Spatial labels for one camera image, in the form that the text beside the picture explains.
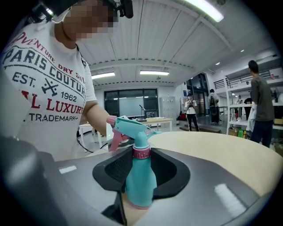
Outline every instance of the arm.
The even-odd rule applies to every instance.
[[[255,102],[255,104],[258,103],[258,96],[259,96],[259,91],[258,91],[258,84],[256,81],[252,80],[252,92],[251,92],[251,96],[252,96],[252,101]]]
[[[98,130],[101,134],[106,135],[106,119],[109,114],[98,105],[97,101],[87,102],[84,107],[83,115],[93,128]]]
[[[109,114],[97,103],[92,84],[92,75],[88,65],[85,66],[85,89],[86,104],[83,110],[83,115],[87,118],[93,128],[98,130],[101,134],[106,135],[106,119]]]

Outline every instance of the woman in white top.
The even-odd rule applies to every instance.
[[[190,94],[187,96],[185,107],[187,108],[187,120],[189,123],[190,131],[191,131],[191,120],[193,120],[194,122],[196,131],[199,131],[199,127],[198,127],[198,123],[196,121],[196,115],[195,115],[196,102],[193,99],[192,95]]]

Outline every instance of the gray shirt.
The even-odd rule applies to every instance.
[[[252,79],[252,101],[257,104],[256,121],[274,120],[274,107],[270,87],[262,77],[255,76]]]

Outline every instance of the white ceiling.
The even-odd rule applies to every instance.
[[[131,85],[174,86],[206,70],[272,43],[261,23],[239,1],[220,6],[219,23],[184,0],[133,0],[134,17],[119,18],[112,34],[79,43],[93,75],[115,72],[115,77],[93,80],[96,89]],[[168,71],[168,76],[139,75],[140,70]]]

